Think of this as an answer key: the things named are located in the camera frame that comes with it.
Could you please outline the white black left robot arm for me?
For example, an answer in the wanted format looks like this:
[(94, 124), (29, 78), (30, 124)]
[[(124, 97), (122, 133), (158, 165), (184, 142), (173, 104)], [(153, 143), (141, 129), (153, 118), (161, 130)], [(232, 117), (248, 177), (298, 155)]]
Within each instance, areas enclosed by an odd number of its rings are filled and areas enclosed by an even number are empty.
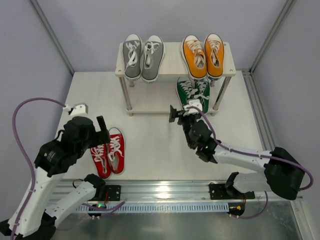
[(93, 121), (75, 116), (63, 127), (60, 140), (54, 139), (39, 149), (34, 161), (29, 189), (14, 215), (0, 223), (0, 232), (12, 240), (49, 240), (59, 224), (76, 208), (93, 198), (102, 197), (106, 182), (95, 174), (87, 175), (82, 183), (52, 207), (47, 207), (51, 194), (69, 167), (85, 151), (110, 142), (104, 118), (98, 116), (100, 131)]

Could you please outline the grey sneaker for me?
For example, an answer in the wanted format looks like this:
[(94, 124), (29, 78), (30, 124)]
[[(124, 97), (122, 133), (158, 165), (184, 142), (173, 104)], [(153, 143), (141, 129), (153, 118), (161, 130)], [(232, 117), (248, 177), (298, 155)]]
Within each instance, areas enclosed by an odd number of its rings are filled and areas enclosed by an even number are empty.
[(137, 34), (130, 34), (122, 44), (124, 75), (127, 80), (135, 81), (141, 76), (142, 41)]
[(158, 79), (160, 67), (165, 57), (165, 46), (158, 35), (151, 35), (144, 44), (142, 80), (153, 83)]

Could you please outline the green sneaker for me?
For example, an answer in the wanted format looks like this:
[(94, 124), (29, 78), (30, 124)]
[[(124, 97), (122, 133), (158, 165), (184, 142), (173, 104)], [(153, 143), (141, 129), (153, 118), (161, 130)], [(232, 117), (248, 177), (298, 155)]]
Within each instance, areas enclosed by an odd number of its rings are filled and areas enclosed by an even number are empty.
[(176, 82), (176, 93), (183, 108), (190, 100), (193, 100), (198, 90), (194, 88), (192, 80), (187, 77), (179, 77)]
[(197, 90), (194, 97), (200, 100), (202, 104), (202, 112), (206, 114), (209, 110), (210, 83), (207, 79), (203, 79), (196, 81), (194, 85), (195, 89)]

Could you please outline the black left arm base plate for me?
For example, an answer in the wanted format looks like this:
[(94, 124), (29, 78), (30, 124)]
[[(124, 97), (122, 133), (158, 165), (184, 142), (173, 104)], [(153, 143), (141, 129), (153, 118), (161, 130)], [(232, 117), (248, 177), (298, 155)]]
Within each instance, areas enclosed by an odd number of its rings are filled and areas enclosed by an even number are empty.
[(121, 185), (104, 185), (96, 190), (93, 198), (89, 201), (119, 201), (121, 198)]

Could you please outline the orange sneaker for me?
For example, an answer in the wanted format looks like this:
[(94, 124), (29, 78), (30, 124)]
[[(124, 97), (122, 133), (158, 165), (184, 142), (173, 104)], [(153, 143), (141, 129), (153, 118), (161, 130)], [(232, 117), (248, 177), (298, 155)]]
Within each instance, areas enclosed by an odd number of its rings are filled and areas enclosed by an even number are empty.
[(187, 35), (182, 41), (181, 56), (192, 80), (202, 80), (207, 75), (207, 62), (200, 40), (195, 35)]
[(211, 33), (204, 41), (204, 53), (206, 56), (207, 77), (218, 80), (224, 70), (224, 43), (219, 35)]

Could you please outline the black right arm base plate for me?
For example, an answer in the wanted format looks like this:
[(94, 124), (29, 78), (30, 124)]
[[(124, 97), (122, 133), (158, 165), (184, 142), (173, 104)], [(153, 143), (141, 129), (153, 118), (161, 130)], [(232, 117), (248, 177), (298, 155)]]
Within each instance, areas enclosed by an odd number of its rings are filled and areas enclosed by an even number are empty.
[(242, 193), (233, 186), (226, 187), (225, 183), (211, 182), (208, 189), (211, 200), (253, 200), (256, 197), (253, 191)]

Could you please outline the red sneaker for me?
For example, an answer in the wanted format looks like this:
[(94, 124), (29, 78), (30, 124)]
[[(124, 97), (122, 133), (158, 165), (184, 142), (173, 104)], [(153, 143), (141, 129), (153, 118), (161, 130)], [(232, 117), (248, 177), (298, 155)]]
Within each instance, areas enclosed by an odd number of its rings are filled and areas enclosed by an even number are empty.
[(101, 144), (90, 149), (90, 154), (96, 167), (98, 176), (102, 179), (108, 179), (112, 173), (107, 158), (107, 145)]
[(109, 129), (110, 142), (107, 145), (107, 159), (111, 171), (114, 174), (121, 174), (125, 169), (125, 138), (117, 127)]

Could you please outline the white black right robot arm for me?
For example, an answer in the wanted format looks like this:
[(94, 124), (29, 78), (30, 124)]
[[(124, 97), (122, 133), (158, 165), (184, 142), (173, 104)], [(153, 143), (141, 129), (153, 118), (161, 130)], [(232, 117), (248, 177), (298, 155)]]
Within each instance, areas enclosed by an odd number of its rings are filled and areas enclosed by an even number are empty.
[(257, 151), (222, 143), (217, 139), (209, 120), (199, 108), (186, 105), (183, 110), (170, 108), (169, 122), (182, 126), (187, 145), (206, 163), (234, 165), (250, 173), (233, 172), (224, 187), (231, 198), (248, 192), (273, 192), (293, 201), (302, 190), (307, 170), (284, 148)]

